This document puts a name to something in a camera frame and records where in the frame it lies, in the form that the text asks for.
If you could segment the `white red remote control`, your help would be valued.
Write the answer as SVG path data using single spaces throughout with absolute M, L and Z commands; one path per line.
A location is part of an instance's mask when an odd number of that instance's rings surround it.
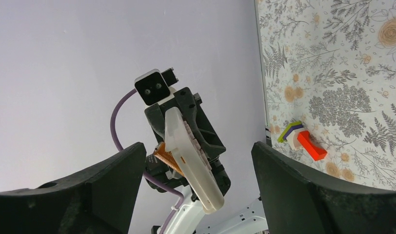
M 165 112 L 165 150 L 170 152 L 201 201 L 206 214 L 224 205 L 224 196 L 211 172 L 206 154 L 177 107 Z

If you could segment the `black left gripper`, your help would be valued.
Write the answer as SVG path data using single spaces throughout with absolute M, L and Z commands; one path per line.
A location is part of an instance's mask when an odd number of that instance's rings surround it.
M 202 100 L 198 93 L 193 94 L 189 87 L 174 92 L 174 96 L 162 104 L 153 104 L 144 110 L 158 143 L 164 142 L 165 112 L 172 107 L 179 108 L 182 118 L 189 124 L 192 134 L 200 144 L 211 166 L 211 172 L 222 195 L 231 187 L 229 179 L 219 156 L 226 151 L 212 124 L 201 108 Z

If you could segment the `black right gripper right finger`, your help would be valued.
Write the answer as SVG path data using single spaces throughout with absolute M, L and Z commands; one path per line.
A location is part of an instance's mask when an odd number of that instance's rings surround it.
M 396 234 L 396 192 L 348 182 L 263 142 L 251 150 L 272 234 Z

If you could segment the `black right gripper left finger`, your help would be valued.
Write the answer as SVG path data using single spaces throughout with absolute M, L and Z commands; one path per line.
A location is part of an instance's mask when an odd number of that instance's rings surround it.
M 126 234 L 145 169 L 137 142 L 35 189 L 0 192 L 0 234 Z

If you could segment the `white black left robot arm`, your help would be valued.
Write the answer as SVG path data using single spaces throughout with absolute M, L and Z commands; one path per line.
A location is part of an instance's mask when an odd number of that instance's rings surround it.
M 177 195 L 178 200 L 154 234 L 266 234 L 260 197 L 209 225 L 205 217 L 224 205 L 231 181 L 219 160 L 225 146 L 201 108 L 199 94 L 187 87 L 170 88 L 169 96 L 147 106 L 146 117 L 157 139 L 146 158 L 151 188 Z

